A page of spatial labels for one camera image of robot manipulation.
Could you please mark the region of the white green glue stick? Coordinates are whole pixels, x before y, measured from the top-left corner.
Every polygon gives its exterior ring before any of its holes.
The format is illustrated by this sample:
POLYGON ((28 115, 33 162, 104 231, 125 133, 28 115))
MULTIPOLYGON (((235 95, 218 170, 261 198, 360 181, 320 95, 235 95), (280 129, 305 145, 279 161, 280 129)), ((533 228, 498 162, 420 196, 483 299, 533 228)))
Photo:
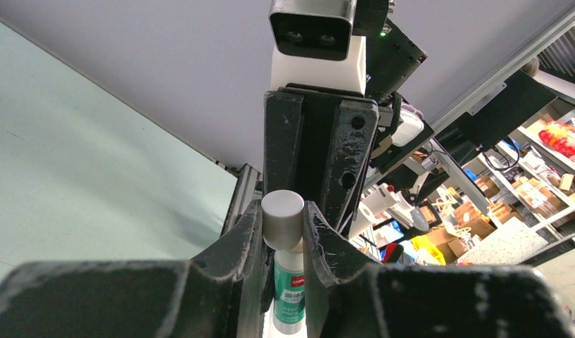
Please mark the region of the white green glue stick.
POLYGON ((273 325, 282 334, 296 334, 302 328, 304 317, 303 254, 275 251, 273 325))

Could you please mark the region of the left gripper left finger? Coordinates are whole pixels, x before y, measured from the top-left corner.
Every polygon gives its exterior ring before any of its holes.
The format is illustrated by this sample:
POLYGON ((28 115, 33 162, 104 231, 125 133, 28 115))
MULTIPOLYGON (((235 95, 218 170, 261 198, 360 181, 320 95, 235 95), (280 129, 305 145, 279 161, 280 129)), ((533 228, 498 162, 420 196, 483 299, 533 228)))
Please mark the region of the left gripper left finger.
POLYGON ((0 284, 0 337, 259 337, 262 208, 187 261, 37 261, 0 284))

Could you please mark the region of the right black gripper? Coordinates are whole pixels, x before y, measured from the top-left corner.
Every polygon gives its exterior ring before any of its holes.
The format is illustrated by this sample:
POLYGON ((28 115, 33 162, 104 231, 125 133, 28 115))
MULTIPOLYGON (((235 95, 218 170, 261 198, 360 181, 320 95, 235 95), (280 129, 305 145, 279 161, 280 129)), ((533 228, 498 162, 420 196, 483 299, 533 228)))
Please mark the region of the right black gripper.
MULTIPOLYGON (((343 100, 336 107, 319 207, 335 230, 368 156, 366 189, 384 181, 434 133, 398 92, 427 55, 392 21, 394 7, 393 1, 359 1, 356 6, 353 32, 367 38, 368 99, 343 100)), ((295 187, 302 105, 300 94, 265 94, 264 195, 295 187)))

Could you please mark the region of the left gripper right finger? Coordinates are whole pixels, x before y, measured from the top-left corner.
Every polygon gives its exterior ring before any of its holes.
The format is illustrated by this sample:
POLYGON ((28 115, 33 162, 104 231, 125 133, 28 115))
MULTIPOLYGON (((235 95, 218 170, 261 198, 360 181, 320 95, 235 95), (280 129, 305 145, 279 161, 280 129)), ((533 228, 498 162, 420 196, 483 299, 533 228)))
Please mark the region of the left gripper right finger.
POLYGON ((575 337, 543 276, 522 265, 396 265, 303 209, 309 337, 575 337))

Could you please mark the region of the white glue stick cap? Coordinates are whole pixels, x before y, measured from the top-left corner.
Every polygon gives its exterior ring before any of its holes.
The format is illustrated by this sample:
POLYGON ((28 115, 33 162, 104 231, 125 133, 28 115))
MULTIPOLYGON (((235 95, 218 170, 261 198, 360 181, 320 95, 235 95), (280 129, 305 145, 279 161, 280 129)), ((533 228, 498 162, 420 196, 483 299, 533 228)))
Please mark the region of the white glue stick cap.
POLYGON ((292 251, 303 236, 303 198, 290 190, 270 192, 261 200, 263 237, 275 251, 292 251))

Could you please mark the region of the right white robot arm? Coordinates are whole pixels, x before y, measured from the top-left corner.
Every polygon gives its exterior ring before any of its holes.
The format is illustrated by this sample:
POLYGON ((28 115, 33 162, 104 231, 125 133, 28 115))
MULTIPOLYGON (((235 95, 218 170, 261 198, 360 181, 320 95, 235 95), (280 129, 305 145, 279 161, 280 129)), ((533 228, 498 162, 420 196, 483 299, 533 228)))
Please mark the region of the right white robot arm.
POLYGON ((263 192, 291 190, 337 230, 363 189, 432 135, 398 93, 426 54, 390 19, 392 1, 273 1, 263 192))

